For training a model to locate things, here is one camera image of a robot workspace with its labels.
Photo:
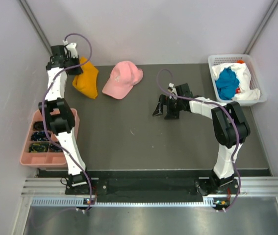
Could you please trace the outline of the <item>orange t shirt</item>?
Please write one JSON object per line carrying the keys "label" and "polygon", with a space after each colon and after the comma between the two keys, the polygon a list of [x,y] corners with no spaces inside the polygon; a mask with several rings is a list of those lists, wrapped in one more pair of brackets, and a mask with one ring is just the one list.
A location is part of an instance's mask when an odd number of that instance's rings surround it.
{"label": "orange t shirt", "polygon": [[72,85],[88,98],[96,99],[98,96],[97,77],[99,70],[91,62],[87,62],[81,68],[83,73],[74,77]]}

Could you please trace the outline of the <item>pink baseball cap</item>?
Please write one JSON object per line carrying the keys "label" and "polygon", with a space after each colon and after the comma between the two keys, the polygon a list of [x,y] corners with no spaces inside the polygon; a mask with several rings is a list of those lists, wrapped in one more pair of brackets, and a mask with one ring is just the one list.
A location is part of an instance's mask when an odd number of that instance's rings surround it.
{"label": "pink baseball cap", "polygon": [[132,88],[143,79],[143,71],[131,61],[118,62],[110,73],[110,77],[102,93],[114,99],[125,98]]}

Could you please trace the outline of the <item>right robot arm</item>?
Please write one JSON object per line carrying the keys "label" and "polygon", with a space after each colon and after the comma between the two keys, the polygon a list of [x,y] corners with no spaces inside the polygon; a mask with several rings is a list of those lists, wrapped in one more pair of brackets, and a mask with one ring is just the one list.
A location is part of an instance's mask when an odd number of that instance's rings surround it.
{"label": "right robot arm", "polygon": [[212,120],[214,135],[219,143],[217,161],[207,180],[198,180],[196,187],[203,195],[223,193],[233,182],[237,154],[251,130],[238,102],[222,103],[194,96],[188,84],[170,83],[166,94],[159,96],[153,116],[167,120],[179,119],[180,112],[202,115]]}

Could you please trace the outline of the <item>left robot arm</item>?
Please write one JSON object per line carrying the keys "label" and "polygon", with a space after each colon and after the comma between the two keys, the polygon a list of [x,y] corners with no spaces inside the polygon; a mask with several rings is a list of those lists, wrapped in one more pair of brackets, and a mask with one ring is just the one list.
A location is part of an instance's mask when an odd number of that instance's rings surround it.
{"label": "left robot arm", "polygon": [[68,75],[80,75],[82,69],[76,43],[68,43],[51,47],[52,55],[46,70],[48,88],[39,110],[43,118],[44,131],[51,131],[58,140],[52,144],[62,149],[68,166],[68,188],[77,188],[82,194],[92,191],[93,182],[86,176],[86,165],[79,153],[76,137],[75,116],[64,98]]}

